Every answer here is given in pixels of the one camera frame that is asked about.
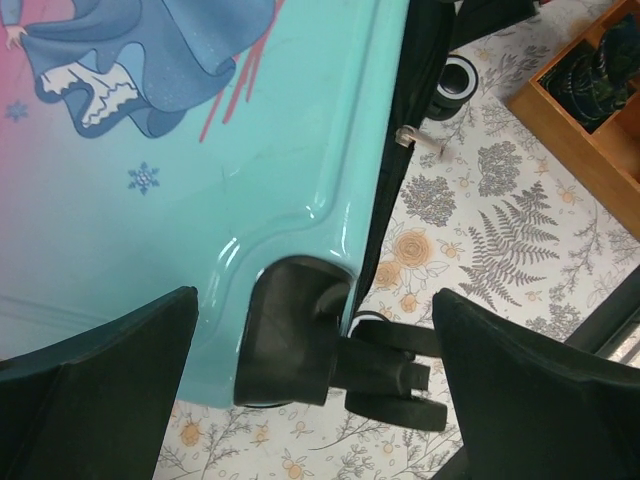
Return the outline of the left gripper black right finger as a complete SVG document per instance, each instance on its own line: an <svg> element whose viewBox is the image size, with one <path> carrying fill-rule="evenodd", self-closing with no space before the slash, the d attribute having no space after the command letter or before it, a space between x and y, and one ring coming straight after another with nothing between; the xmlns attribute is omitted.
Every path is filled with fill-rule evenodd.
<svg viewBox="0 0 640 480"><path fill-rule="evenodd" d="M638 478L638 369L449 289L432 318L472 478Z"/></svg>

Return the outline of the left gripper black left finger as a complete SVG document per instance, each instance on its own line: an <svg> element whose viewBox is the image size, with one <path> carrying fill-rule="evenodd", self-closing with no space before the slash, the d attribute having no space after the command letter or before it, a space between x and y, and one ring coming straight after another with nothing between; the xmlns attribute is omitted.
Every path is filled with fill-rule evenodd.
<svg viewBox="0 0 640 480"><path fill-rule="evenodd" d="M180 287L1 363L4 479L149 479L198 319Z"/></svg>

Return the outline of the pink teal suitcase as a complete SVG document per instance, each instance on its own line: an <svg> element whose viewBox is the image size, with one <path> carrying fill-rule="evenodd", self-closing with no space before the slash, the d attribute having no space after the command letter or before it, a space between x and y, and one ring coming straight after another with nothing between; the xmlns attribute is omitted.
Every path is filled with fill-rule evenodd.
<svg viewBox="0 0 640 480"><path fill-rule="evenodd" d="M178 287L179 395L441 430L423 328L355 312L455 49L534 1L5 1L1 355L103 333Z"/></svg>

